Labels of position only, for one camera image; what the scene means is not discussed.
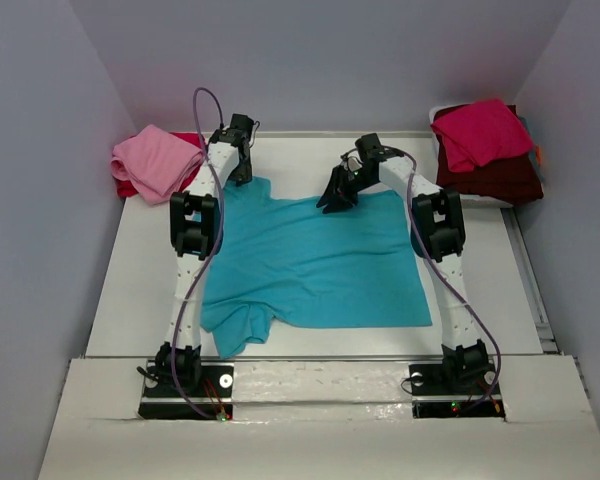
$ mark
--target pile of cloth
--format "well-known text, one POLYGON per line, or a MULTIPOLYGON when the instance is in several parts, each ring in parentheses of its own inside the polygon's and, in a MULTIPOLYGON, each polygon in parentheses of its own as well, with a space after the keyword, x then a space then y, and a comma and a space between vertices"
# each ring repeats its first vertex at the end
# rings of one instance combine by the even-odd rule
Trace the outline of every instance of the pile of cloth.
POLYGON ((431 129, 440 144, 441 187, 514 206, 543 197, 534 144, 515 106, 486 100, 445 108, 435 114, 431 129))
POLYGON ((147 126, 113 148, 110 166, 118 195, 140 194, 149 205, 168 201, 196 177, 202 148, 195 133, 169 133, 147 126))

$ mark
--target dark red towel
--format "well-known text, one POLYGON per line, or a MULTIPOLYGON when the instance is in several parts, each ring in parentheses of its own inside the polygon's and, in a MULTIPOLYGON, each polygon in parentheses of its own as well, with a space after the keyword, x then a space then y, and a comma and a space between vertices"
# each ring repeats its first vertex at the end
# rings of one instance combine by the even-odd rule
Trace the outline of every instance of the dark red towel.
MULTIPOLYGON (((464 105, 445 108, 435 115, 435 119, 446 115, 464 105)), ((513 114, 516 107, 509 106, 513 114)), ((494 160, 482 168, 472 172, 453 173, 449 171, 447 154, 442 139, 438 153, 438 178, 436 183, 441 187, 453 187, 466 195, 481 195, 503 200, 512 205, 523 205, 542 198, 542 185, 536 175, 529 155, 494 160)))
MULTIPOLYGON (((198 137, 197 133, 181 133, 181 132, 169 132, 169 133, 171 133, 171 135, 173 135, 175 137, 178 137, 181 140, 184 140, 185 142, 195 145, 198 148, 202 148, 202 146, 200 145, 200 138, 198 137)), ((200 167, 195 168, 193 170, 193 172, 191 172, 191 175, 189 175, 187 178, 185 178, 182 181, 182 185, 180 185, 179 191, 183 191, 185 188, 187 188, 189 185, 191 185, 191 182, 193 182, 193 179, 196 178, 196 175, 198 174, 198 170, 200 170, 200 167)), ((138 194, 138 191, 131 184, 131 181, 129 181, 129 180, 124 180, 124 181, 116 180, 116 192, 118 193, 118 196, 122 197, 122 198, 133 197, 134 195, 138 194)))

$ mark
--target folded pink cloth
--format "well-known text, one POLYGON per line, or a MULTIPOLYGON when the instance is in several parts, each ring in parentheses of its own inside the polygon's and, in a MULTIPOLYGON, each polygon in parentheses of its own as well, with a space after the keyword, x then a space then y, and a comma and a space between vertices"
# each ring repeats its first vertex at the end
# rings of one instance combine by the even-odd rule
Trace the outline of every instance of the folded pink cloth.
POLYGON ((442 137, 449 170, 471 172, 493 160, 518 157, 533 148, 518 118, 500 100, 458 108, 431 124, 442 137))
POLYGON ((202 150, 149 125, 113 147, 111 174, 131 181, 150 205, 166 202, 202 159, 202 150))

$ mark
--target blue fabric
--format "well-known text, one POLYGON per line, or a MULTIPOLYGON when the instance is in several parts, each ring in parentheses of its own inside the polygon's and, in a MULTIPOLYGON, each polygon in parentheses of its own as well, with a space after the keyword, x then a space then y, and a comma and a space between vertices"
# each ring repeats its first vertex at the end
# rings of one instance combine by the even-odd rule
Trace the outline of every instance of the blue fabric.
POLYGON ((218 353, 264 343, 274 317, 298 327, 431 325, 402 199, 361 196, 323 215, 316 198, 273 200, 269 180, 225 188, 225 234, 201 323, 218 353))

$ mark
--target red cloth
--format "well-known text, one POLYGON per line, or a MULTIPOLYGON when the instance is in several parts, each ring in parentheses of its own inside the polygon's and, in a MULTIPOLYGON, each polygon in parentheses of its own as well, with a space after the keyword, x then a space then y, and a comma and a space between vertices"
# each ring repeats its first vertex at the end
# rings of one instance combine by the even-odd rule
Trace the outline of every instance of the red cloth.
MULTIPOLYGON (((181 140, 184 140, 185 142, 195 145, 198 148, 203 148, 202 145, 200 145, 200 137, 198 137, 197 133, 181 133, 181 132, 169 132, 169 133, 171 133, 171 135, 173 135, 175 137, 178 137, 181 140)), ((200 170, 200 167, 195 168, 193 170, 193 172, 191 172, 191 174, 182 181, 182 185, 180 185, 180 188, 179 188, 180 192, 183 191, 185 188, 187 188, 189 185, 191 185, 191 182, 193 182, 193 179, 196 178, 196 175, 198 174, 198 170, 200 170)), ((138 194, 138 191, 131 184, 131 181, 129 181, 129 180, 124 180, 124 181, 116 180, 116 191, 118 193, 118 196, 122 197, 122 198, 133 197, 134 195, 138 194)))
POLYGON ((431 129, 442 137, 449 170, 472 172, 493 160, 529 153, 531 137, 501 100, 485 100, 438 117, 431 129))
MULTIPOLYGON (((436 113, 436 120, 461 106, 440 110, 436 113)), ((508 108, 516 114, 515 106, 508 108)), ((441 140, 438 135, 440 151, 436 183, 441 187, 453 187, 466 195, 497 198, 512 205, 523 205, 544 196, 528 154, 496 160, 485 167, 476 168, 473 172, 453 173, 449 170, 447 153, 441 140)))

